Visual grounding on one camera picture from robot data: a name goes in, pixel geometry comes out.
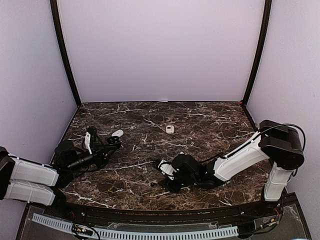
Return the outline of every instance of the white wall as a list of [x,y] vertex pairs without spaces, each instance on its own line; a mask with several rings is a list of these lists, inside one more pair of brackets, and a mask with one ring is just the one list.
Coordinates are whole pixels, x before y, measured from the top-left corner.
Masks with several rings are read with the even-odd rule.
[[288,185],[295,191],[313,239],[320,239],[320,1],[274,0],[264,51],[248,109],[301,126],[305,162]]
[[[76,111],[50,1],[0,0],[0,146],[48,163]],[[0,201],[0,239],[16,237],[25,204]]]
[[83,102],[240,101],[264,0],[61,0]]

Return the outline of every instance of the marble tabletop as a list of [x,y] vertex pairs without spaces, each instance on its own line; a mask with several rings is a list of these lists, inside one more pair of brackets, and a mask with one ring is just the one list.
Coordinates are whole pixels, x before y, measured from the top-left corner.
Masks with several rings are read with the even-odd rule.
[[[166,133],[167,125],[174,125],[174,134]],[[271,170],[265,160],[211,190],[195,186],[175,194],[150,186],[164,179],[151,165],[155,159],[171,161],[183,152],[203,161],[244,143],[253,129],[237,102],[85,103],[64,139],[81,147],[89,126],[102,138],[122,129],[122,148],[104,169],[83,174],[62,190],[70,203],[144,211],[233,206],[260,200]]]

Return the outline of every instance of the white slotted strip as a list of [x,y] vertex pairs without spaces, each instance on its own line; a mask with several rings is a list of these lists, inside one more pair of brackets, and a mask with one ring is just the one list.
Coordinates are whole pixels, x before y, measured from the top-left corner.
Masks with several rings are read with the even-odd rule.
[[[67,220],[59,220],[34,213],[32,221],[64,233],[72,234],[71,229],[73,223]],[[94,229],[99,233],[100,238],[103,240],[215,240],[236,237],[239,235],[237,226],[205,231],[166,233],[117,231],[98,227],[95,227]],[[94,233],[91,238],[98,239],[98,236]]]

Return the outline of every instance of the black frame post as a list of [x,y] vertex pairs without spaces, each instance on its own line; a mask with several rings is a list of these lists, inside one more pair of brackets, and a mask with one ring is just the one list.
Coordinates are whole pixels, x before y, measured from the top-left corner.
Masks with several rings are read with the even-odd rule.
[[53,18],[53,23],[55,28],[55,34],[56,34],[56,38],[60,48],[60,54],[63,61],[65,73],[68,78],[75,103],[78,107],[80,107],[82,102],[79,96],[79,92],[76,86],[76,82],[71,70],[71,66],[70,66],[70,62],[67,54],[66,44],[65,44],[64,35],[62,32],[60,17],[59,17],[57,0],[50,0],[50,5],[51,5],[52,18]]
[[265,0],[265,2],[264,2],[264,11],[263,11],[262,24],[261,24],[261,29],[260,29],[258,45],[256,47],[256,52],[255,52],[255,56],[254,56],[254,60],[253,60],[253,65],[252,65],[249,81],[246,86],[243,100],[241,101],[242,104],[245,106],[248,104],[250,94],[251,94],[252,89],[254,87],[255,79],[257,76],[258,68],[259,68],[259,63],[260,63],[262,52],[264,49],[266,35],[267,35],[267,29],[268,29],[268,23],[269,23],[269,18],[270,18],[270,12],[271,12],[271,3],[272,3],[272,0]]

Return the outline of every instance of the white object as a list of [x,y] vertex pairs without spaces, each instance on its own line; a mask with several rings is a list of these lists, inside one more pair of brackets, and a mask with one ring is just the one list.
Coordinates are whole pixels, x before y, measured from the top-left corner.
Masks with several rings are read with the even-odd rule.
[[[32,221],[43,226],[47,226],[51,229],[55,229],[64,233],[72,234],[73,223],[64,219],[57,219],[49,216],[33,214]],[[134,231],[118,231],[106,228],[94,227],[99,233],[102,240],[128,240],[128,239],[158,239],[158,240],[215,240],[224,239],[230,237],[236,237],[239,235],[237,226],[222,227],[219,229],[210,229],[204,231],[185,231],[185,232],[134,232]],[[88,237],[87,235],[79,233],[80,236]],[[90,239],[98,239],[97,234],[94,232]]]
[[227,155],[219,157],[213,167],[214,176],[225,182],[250,166],[265,159],[269,159],[259,147],[261,137],[259,136],[257,139],[253,140],[258,134],[258,132],[255,132],[244,144]]
[[160,162],[160,164],[158,165],[158,168],[162,171],[163,175],[167,175],[168,178],[170,178],[171,180],[175,179],[172,175],[174,172],[177,172],[172,166],[171,164],[167,161],[162,160]]
[[4,198],[50,206],[55,199],[55,194],[48,186],[22,180],[11,180]]
[[270,202],[276,202],[280,199],[281,193],[287,185],[289,178],[294,170],[285,170],[277,167],[274,162],[273,167],[264,187],[264,199]]
[[91,134],[89,132],[86,132],[84,137],[84,145],[86,149],[88,149],[89,153],[92,155],[92,151],[90,148],[90,139],[91,139]]
[[173,134],[175,132],[175,127],[173,125],[168,125],[165,127],[165,132],[167,134]]
[[123,135],[124,135],[124,131],[120,129],[120,130],[115,131],[114,133],[112,133],[111,136],[112,137],[117,136],[117,137],[121,138]]
[[58,173],[55,169],[44,165],[13,158],[15,161],[11,180],[25,180],[33,183],[54,186],[58,180]]

